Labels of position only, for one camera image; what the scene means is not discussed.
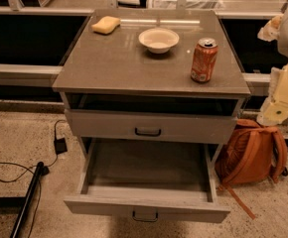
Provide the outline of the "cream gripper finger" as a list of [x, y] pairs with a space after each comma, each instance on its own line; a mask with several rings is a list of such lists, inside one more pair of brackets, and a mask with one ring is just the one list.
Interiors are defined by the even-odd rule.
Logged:
[[271, 42], [278, 39], [279, 36], [279, 28], [282, 21], [283, 15], [277, 15], [273, 17], [271, 20], [269, 20], [264, 27], [262, 27], [258, 34], [257, 38], [266, 41]]
[[256, 121], [260, 125], [274, 126], [288, 118], [288, 64], [281, 69], [273, 67], [270, 73], [268, 96]]

